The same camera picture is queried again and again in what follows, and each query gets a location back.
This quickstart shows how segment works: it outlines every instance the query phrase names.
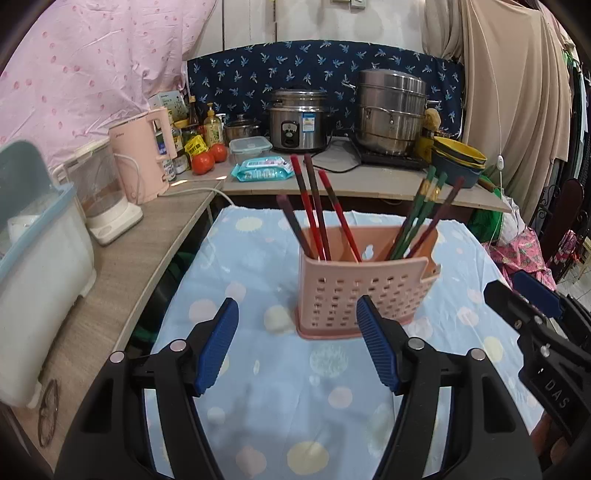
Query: tiled floor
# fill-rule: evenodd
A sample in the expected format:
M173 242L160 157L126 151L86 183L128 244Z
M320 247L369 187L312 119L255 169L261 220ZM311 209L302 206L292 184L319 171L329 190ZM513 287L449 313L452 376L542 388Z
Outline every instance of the tiled floor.
M591 310L591 269L577 279L580 273L581 265L575 265L565 275L557 286L558 291L563 294L570 294L578 299L585 308Z

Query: small saucepan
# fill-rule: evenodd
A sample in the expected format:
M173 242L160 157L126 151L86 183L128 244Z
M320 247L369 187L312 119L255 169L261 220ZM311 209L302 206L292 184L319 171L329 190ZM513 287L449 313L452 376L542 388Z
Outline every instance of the small saucepan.
M230 144L231 140L236 140L237 138L259 136L260 124L259 120L244 118L244 115L239 113L236 120L228 122L224 129L226 146Z

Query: pink plastic basket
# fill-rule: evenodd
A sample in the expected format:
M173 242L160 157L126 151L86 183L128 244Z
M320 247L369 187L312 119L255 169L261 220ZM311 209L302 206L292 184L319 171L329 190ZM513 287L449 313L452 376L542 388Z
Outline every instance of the pink plastic basket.
M352 226L360 252L371 247L374 255L355 262L345 235L339 227L327 228L332 262L313 260L300 249L297 332L306 339L343 339L361 335L356 304L369 295L384 318L408 323L417 307L439 278L441 267L431 259L437 242L435 229L415 258L384 261L400 227ZM418 240L423 226L415 237ZM309 229L303 229L314 254Z

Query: red chopstick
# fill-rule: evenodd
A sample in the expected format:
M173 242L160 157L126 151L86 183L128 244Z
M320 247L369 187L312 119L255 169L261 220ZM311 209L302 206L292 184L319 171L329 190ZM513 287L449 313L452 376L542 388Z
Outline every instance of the red chopstick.
M324 170L320 170L318 172L318 175L320 176L320 180L322 180L322 183L324 184L324 188L326 189L326 193L329 194L329 199L332 202L333 207L335 207L335 212L337 214L337 217L339 217L340 225L343 228L343 232L345 233L347 240L349 241L349 245L351 247L351 250L353 251L353 255L355 255L357 262L361 263L362 260L361 260L361 255L359 254L359 249L357 248L357 244L355 243L355 239L353 238L353 233L351 233L351 229L349 228L349 224L347 223L347 220L345 219L345 214L343 213L343 208L340 205L339 198L336 196L336 193L333 190L332 185L330 184L330 180L328 178L328 175L326 174L326 172Z
M298 161L296 154L293 154L290 157L290 160L294 167L297 185L300 188L301 201L304 204L306 215L308 216L308 221L310 222L310 230L312 230L312 237L314 238L314 243L316 244L316 250L318 250L320 259L324 260L324 249L322 248L322 241L320 240L320 233L318 232L314 213L312 213L312 203L310 202L310 196L308 195L306 182L304 181L304 176L301 174L300 162Z
M326 235L326 225L324 224L324 214L322 213L322 204L320 203L320 193L318 191L318 184L316 183L312 157L309 153L304 155L304 163L306 164L310 190L312 190L312 199L314 200L314 208L316 209L316 216L318 217L318 227L320 228L320 238L322 239L322 246L324 247L324 256L327 261L330 261L329 238Z
M316 259L312 253L312 249L310 248L308 240L306 240L306 237L304 236L304 232L301 231L300 224L297 221L296 214L294 213L294 209L291 206L291 202L289 198L287 198L287 195L277 195L277 204L279 207L281 207L283 213L285 213L285 217L287 218L287 221L289 222L295 237L300 243L301 249L304 251L304 255L309 258Z
M415 254L418 252L418 249L421 248L421 245L424 243L427 237L431 234L433 230L435 230L435 227L439 223L439 220L441 220L449 213L450 208L452 208L452 202L456 199L456 196L462 188L462 185L464 185L464 177L460 177L456 180L451 192L445 199L445 202L443 202L443 205L439 207L439 210L437 210L437 213L433 217L433 220L431 220L431 223L429 223L429 226L423 232L421 238L418 239L418 242L413 245L411 251L408 253L406 258L412 258L415 256Z

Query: red tomato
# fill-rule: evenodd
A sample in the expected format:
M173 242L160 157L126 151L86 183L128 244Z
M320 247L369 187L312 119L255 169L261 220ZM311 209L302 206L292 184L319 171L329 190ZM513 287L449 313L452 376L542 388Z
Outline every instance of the red tomato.
M205 175L208 171L213 170L215 160L210 152L203 152L195 155L191 159L191 167L195 175Z
M216 163L223 162L228 157L228 149L221 143L216 143L215 145L209 147L208 152L210 152L213 155L213 158L215 159Z

